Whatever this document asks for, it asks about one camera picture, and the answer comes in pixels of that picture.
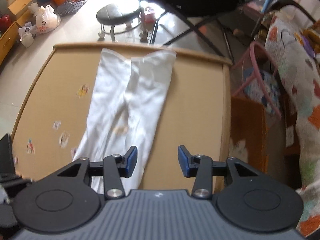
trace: dish rack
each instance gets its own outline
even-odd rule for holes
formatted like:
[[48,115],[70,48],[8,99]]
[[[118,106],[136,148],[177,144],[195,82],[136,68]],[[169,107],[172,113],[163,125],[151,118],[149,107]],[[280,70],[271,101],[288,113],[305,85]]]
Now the dish rack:
[[62,5],[57,7],[60,17],[75,14],[87,0],[65,0]]

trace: white pants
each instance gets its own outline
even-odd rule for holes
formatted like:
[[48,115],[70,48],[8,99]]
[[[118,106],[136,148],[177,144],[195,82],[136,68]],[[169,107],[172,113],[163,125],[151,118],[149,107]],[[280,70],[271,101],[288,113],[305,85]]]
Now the white pants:
[[[158,119],[171,81],[176,53],[161,50],[126,59],[102,49],[87,118],[87,128],[74,160],[102,161],[138,147],[132,177],[122,178],[126,194],[138,188],[152,147]],[[103,193],[103,178],[92,178],[92,188]]]

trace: cardboard surface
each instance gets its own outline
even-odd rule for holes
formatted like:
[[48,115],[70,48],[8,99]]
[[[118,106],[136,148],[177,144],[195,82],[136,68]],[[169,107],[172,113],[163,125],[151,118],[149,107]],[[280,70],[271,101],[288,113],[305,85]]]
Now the cardboard surface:
[[236,144],[245,140],[248,164],[267,173],[267,127],[264,106],[247,98],[231,98],[231,138]]
[[[16,169],[24,177],[38,180],[71,162],[71,149],[78,146],[86,128],[102,47],[127,58],[160,49],[119,43],[57,45],[30,88],[12,133],[13,155],[19,158]],[[213,160],[225,160],[228,155],[229,60],[176,51],[167,99],[140,185],[144,189],[191,190],[194,179],[182,175],[179,145]],[[88,93],[77,97],[85,84]],[[58,130],[53,129],[55,121],[61,121]],[[63,132],[70,134],[65,148],[59,145]],[[34,152],[28,154],[29,139]]]

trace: stool cushion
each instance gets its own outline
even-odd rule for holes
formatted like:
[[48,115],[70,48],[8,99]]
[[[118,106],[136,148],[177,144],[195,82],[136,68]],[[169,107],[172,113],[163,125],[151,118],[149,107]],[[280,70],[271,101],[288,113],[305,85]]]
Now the stool cushion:
[[112,3],[97,12],[97,20],[104,25],[120,25],[137,18],[140,12],[141,7],[138,2],[135,7],[128,4],[126,8],[119,8],[118,5]]

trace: stool leg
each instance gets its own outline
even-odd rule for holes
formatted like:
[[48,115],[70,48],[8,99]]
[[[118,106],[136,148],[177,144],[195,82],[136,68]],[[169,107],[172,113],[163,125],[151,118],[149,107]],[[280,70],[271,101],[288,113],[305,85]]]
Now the stool leg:
[[116,39],[115,39],[115,25],[111,26],[110,37],[111,37],[112,41],[116,41]]
[[148,31],[146,28],[146,23],[145,23],[145,18],[144,18],[144,8],[141,6],[141,26],[142,26],[142,31],[140,33],[140,42],[148,42]]
[[105,32],[103,31],[102,24],[101,24],[101,31],[98,33],[99,40],[103,40],[105,35],[106,35],[106,34],[105,34]]
[[125,28],[126,28],[126,30],[129,30],[129,31],[130,31],[130,30],[132,29],[132,22],[133,22],[133,21],[131,21],[131,22],[126,22],[126,23],[125,23]]

